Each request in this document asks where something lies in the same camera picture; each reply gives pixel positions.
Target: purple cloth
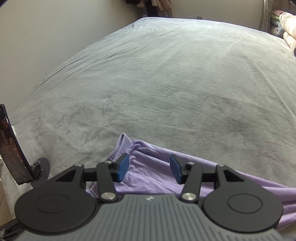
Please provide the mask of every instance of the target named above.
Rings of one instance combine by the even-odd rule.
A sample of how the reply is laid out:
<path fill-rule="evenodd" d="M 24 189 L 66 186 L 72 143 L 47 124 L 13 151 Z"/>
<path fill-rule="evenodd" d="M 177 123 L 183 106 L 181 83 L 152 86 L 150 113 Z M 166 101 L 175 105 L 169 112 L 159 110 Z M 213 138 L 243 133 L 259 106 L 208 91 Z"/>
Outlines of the purple cloth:
<path fill-rule="evenodd" d="M 180 194 L 183 185 L 176 183 L 170 170 L 169 160 L 171 154 L 176 154 L 184 162 L 200 163 L 209 170 L 213 170 L 216 166 L 214 162 L 154 146 L 144 141 L 131 141 L 126 134 L 120 136 L 117 146 L 108 160 L 117 160 L 125 152 L 130 155 L 130 167 L 123 182 L 115 183 L 117 192 L 121 194 Z M 288 188 L 271 181 L 240 173 L 269 190 L 282 201 L 284 212 L 277 230 L 282 230 L 296 222 L 296 188 Z M 96 182 L 93 182 L 86 191 L 97 197 Z M 205 183 L 202 185 L 200 196 L 205 197 L 211 191 L 213 191 L 213 186 Z"/>

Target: ribbed gray surface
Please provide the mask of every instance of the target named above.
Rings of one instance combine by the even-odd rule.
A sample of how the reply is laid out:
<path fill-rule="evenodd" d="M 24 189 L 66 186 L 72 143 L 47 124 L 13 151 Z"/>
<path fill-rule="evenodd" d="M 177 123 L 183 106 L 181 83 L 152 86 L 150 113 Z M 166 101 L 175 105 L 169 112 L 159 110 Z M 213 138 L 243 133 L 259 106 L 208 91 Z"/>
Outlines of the ribbed gray surface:
<path fill-rule="evenodd" d="M 237 234 L 211 223 L 195 204 L 175 195 L 125 195 L 116 204 L 105 204 L 91 222 L 71 233 L 41 236 L 25 231 L 17 241 L 280 241 L 271 230 Z"/>

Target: smartphone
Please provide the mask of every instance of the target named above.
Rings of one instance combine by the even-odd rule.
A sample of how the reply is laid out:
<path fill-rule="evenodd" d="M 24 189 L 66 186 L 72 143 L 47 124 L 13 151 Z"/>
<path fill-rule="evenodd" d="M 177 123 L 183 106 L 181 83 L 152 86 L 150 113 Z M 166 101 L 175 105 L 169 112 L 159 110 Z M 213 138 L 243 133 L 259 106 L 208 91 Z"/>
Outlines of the smartphone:
<path fill-rule="evenodd" d="M 0 156 L 18 185 L 34 180 L 32 167 L 17 142 L 3 104 L 0 105 Z"/>

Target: bed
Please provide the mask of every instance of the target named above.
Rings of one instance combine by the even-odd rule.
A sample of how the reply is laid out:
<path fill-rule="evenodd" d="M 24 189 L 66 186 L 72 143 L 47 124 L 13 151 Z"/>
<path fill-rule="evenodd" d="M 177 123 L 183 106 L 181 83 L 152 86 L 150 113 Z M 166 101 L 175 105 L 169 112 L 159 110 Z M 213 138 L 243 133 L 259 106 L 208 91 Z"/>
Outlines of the bed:
<path fill-rule="evenodd" d="M 50 177 L 94 167 L 121 133 L 296 187 L 296 58 L 284 40 L 207 20 L 144 18 L 55 69 L 8 113 Z M 6 167 L 9 209 L 30 189 Z"/>

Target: white wall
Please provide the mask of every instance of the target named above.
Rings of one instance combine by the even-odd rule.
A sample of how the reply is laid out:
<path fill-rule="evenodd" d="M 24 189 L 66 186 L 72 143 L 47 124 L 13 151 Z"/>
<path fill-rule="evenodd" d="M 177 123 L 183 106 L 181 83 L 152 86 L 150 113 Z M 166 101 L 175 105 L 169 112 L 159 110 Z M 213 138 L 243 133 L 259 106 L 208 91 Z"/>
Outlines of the white wall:
<path fill-rule="evenodd" d="M 258 29 L 263 0 L 171 0 L 174 18 L 197 16 Z"/>
<path fill-rule="evenodd" d="M 13 111 L 53 69 L 138 18 L 125 0 L 8 0 L 0 8 L 0 104 Z"/>

